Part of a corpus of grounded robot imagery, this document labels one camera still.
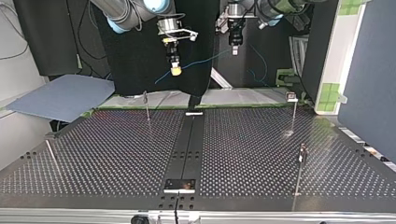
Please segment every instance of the metal bracket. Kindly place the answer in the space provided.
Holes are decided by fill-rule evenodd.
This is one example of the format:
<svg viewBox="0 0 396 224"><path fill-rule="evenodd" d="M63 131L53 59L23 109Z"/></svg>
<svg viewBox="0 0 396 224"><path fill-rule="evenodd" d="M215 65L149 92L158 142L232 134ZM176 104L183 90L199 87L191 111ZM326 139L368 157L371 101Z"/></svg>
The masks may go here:
<svg viewBox="0 0 396 224"><path fill-rule="evenodd" d="M201 110L189 110L186 112L186 116L202 116L204 114L204 111Z"/></svg>
<svg viewBox="0 0 396 224"><path fill-rule="evenodd" d="M347 104L347 97L345 95L343 95L343 94L340 94L340 96L338 97L338 102L343 104L343 105L346 105Z"/></svg>

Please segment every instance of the blue cable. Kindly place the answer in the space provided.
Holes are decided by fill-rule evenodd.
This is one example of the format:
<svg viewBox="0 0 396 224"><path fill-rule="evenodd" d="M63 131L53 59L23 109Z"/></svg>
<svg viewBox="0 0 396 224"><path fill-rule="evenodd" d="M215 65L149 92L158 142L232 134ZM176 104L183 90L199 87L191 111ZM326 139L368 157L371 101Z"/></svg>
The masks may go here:
<svg viewBox="0 0 396 224"><path fill-rule="evenodd" d="M194 63L190 63L190 64L188 64L188 65L182 67L181 69L189 68L189 67L191 67L191 66L193 66L193 65L196 65L196 64L198 64L198 63L207 63L207 62L210 62L210 61L212 61L213 59L218 58L219 56L221 56L222 54L224 54L224 53L226 53L226 52L228 52L228 51L230 51L230 49L226 49L226 50L224 50L223 52L221 52L221 53L219 53L219 54L217 54L217 55L215 55L215 56L213 56L213 57L211 57L211 58L209 58L209 59L206 59L206 60L203 60L203 61L194 62ZM158 79L155 81L155 84L157 85L161 80L163 80L164 78L166 78L170 73L171 73L171 71L167 71L162 77L158 78Z"/></svg>
<svg viewBox="0 0 396 224"><path fill-rule="evenodd" d="M269 86L267 85L267 83L264 82L263 79L258 80L258 79L256 78L256 73L255 73L253 70L248 69L247 71L248 71L251 75L253 75L254 81L260 82L260 83L264 84L264 86L269 87Z"/></svg>
<svg viewBox="0 0 396 224"><path fill-rule="evenodd" d="M262 55L253 47L253 45L251 45L251 44L249 44L250 45L250 47L256 52L256 54L257 55L259 55L259 57L262 59L262 62L264 63L264 77L262 77L262 79L260 79L260 80L257 80L256 79L256 74L253 72L253 71L251 71L250 70L250 73L251 74L253 74L254 75L254 79L255 79L255 81L258 81L258 82L263 82L264 80L265 80L265 78L267 77L267 75L268 75L268 64L267 64L267 62L265 61L265 59L264 59L264 57L262 57Z"/></svg>

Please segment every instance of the cable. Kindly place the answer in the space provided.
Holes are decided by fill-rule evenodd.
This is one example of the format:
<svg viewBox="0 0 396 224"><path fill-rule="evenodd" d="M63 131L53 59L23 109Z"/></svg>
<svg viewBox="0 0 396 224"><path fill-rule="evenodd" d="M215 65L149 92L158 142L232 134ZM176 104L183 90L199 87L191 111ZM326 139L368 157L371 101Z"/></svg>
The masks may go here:
<svg viewBox="0 0 396 224"><path fill-rule="evenodd" d="M15 27L15 25L12 23L12 21L9 19L9 17L6 15L6 13L3 11L3 9L1 7L8 8L16 17L18 17L17 12L11 6L9 6L9 5L7 5L7 4L5 4L3 2L0 2L0 11L1 11L1 13L5 16L6 20L9 22L9 24L12 26L12 28L15 30L15 32L18 34L18 36L20 36L26 42L26 46L25 46L25 48L24 48L24 50L22 52L17 53L15 55L2 57L2 58L0 58L0 61L1 60L8 60L8 59L17 58L17 57L21 56L22 54L24 54L29 49L29 44L27 43L27 41L23 37L22 33L17 29L17 27Z"/></svg>
<svg viewBox="0 0 396 224"><path fill-rule="evenodd" d="M258 50L256 50L253 45L249 44L249 46L254 50L254 52L256 52L256 54L262 59L262 62L264 64L264 76L262 77L261 81L264 81L265 78L268 75L268 64L267 61L265 61L264 57L262 57L262 55L259 53Z"/></svg>
<svg viewBox="0 0 396 224"><path fill-rule="evenodd" d="M26 44L25 49L21 53L18 53L18 54L12 55L12 56L8 56L8 57L4 57L4 58L0 58L0 60L8 60L8 59L17 58L17 57L21 56L22 54L24 54L28 49L29 49L29 45Z"/></svg>
<svg viewBox="0 0 396 224"><path fill-rule="evenodd" d="M9 17L7 16L7 14L3 11L3 9L1 9L1 7L6 7L8 10L10 10L16 18L18 18L18 14L17 11L15 11L15 9L9 5L7 5L6 3L0 2L0 11L2 12L2 14L6 17L6 19L8 20L9 24L11 24L12 28L15 30L15 32L18 33L18 35L24 40L24 36L22 34L21 31L19 31L17 29L17 27L14 25L14 23L12 23L12 21L9 19Z"/></svg>
<svg viewBox="0 0 396 224"><path fill-rule="evenodd" d="M106 76L105 76L105 80L108 80L111 77L111 72L109 72Z"/></svg>
<svg viewBox="0 0 396 224"><path fill-rule="evenodd" d="M92 4L91 4L91 1L90 1L90 2L88 3L88 16L90 16L90 21L91 21L92 25L93 25L96 29L98 29L98 25L97 25L95 22L93 22L92 15L91 15L91 9L92 9Z"/></svg>
<svg viewBox="0 0 396 224"><path fill-rule="evenodd" d="M11 115L13 115L13 114L15 114L15 113L17 113L17 112L13 111L13 112L11 112L11 113L9 113L9 114L6 114L6 115L0 117L0 119L5 119L6 117L11 116Z"/></svg>
<svg viewBox="0 0 396 224"><path fill-rule="evenodd" d="M140 15L139 10L137 10L137 3L134 1L129 1L129 3L131 4L131 7L134 10L134 14L136 15L137 19L139 20L139 28L135 27L135 29L136 29L136 31L140 32L143 29L142 16Z"/></svg>
<svg viewBox="0 0 396 224"><path fill-rule="evenodd" d="M305 91L305 93L306 93L306 95L309 97L309 99L311 99L311 101L313 101L313 98L309 95L308 91L306 90L306 87L305 87L305 85L304 85L304 83L303 83L303 78L300 76L299 71L298 71L298 69L297 69L296 55L295 55L295 52L294 52L294 41L291 41L291 52L292 52L292 54L293 54L293 57L292 57L292 58L293 58L293 60L294 60L294 64L296 65L297 77L300 79L300 83L301 83L301 86L303 87L303 91Z"/></svg>
<svg viewBox="0 0 396 224"><path fill-rule="evenodd" d="M188 64L188 65L182 67L181 69L189 68L189 67L191 67L191 66L193 66L193 65L196 65L196 64L198 64L198 63L207 63L207 62L210 62L210 61L212 61L213 59L218 58L218 57L221 56L222 54L227 53L228 51L230 51L230 49L226 49L226 50L224 50L223 52L221 52L221 53L219 53L219 54L217 54L217 55L215 55L215 56L213 56L213 57L211 57L211 58L209 58L209 59L202 60L202 61L198 61L198 62L194 62L194 63L190 63L190 64ZM166 78L170 73L171 73L171 71L166 72L163 76L161 76L160 78L158 78L158 79L155 81L155 84L157 85L161 80L163 80L164 78Z"/></svg>
<svg viewBox="0 0 396 224"><path fill-rule="evenodd" d="M81 26L82 26L82 22L84 21L84 16L85 16L85 12L87 11L88 8L88 4L90 3L91 0L88 0L87 3L85 4L84 10L82 11L82 15L81 15L81 19L79 20L79 24L78 24L78 28L77 28L77 38L78 38L78 43L81 45L81 48L84 50L84 52L86 54L88 54L91 58L95 59L95 60L102 60L104 58L106 58L107 56L104 55L102 57L95 57L93 56L91 53L89 53L84 45L82 44L81 38L80 38L80 31L81 31Z"/></svg>
<svg viewBox="0 0 396 224"><path fill-rule="evenodd" d="M76 51L77 51L77 53L78 53L79 60L80 60L82 63L85 63L85 64L90 68L91 72L90 72L89 76L92 76L92 74L95 73L95 74L97 74L100 78L103 78L98 72L96 72L96 71L92 68L92 66L91 66L89 63L87 63L87 62L81 57L81 54L80 54L79 49L78 49L78 44L77 44L77 42L78 42L78 41L77 41L77 34L76 34L76 32L75 32L75 28L74 28L73 22L72 22L72 20L71 20L71 12L70 12L69 0L66 0L65 2L66 2L67 13L68 13L68 15L69 15L70 26L72 27L73 38L74 38L74 40L75 40Z"/></svg>
<svg viewBox="0 0 396 224"><path fill-rule="evenodd" d="M244 13L244 15L242 16L242 18L239 20L238 24L235 25L235 27L234 27L232 30L230 30L230 32L232 32L233 30L235 30L236 28L238 28L238 27L241 25L241 23L243 22L244 18L247 16L247 14L248 14L249 12L251 12L251 10L253 10L253 8L255 8L255 5L254 5L254 4L251 6L250 9L248 9L248 10Z"/></svg>

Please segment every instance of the white wall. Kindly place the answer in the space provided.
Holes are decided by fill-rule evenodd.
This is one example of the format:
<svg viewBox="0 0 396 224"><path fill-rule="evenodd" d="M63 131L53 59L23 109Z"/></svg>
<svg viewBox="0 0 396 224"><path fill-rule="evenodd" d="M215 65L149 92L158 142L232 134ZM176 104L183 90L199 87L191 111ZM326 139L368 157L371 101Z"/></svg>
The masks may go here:
<svg viewBox="0 0 396 224"><path fill-rule="evenodd" d="M13 5L12 0L0 1ZM18 18L8 9L2 9L21 30ZM0 58L18 54L25 46L26 42L0 12ZM30 50L20 57L0 60L0 108L44 84ZM46 119L0 109L0 170L24 152L38 146L49 131L50 125Z"/></svg>

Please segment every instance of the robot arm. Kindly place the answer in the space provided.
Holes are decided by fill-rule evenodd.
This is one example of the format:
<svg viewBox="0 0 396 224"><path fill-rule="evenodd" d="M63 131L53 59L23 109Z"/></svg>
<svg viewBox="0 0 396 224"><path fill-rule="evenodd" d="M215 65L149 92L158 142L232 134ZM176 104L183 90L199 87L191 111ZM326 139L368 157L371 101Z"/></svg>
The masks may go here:
<svg viewBox="0 0 396 224"><path fill-rule="evenodd" d="M228 6L217 21L217 31L230 33L230 45L233 55L243 44L242 31L246 19L258 18L259 28L276 25L285 15L301 12L307 4L326 2L327 0L229 0Z"/></svg>
<svg viewBox="0 0 396 224"><path fill-rule="evenodd" d="M91 0L107 17L114 32L122 34L132 29L141 31L145 21L158 17L158 35L166 47L166 57L173 76L181 74L178 41L195 41L198 33L182 28L182 13L176 13L173 0Z"/></svg>

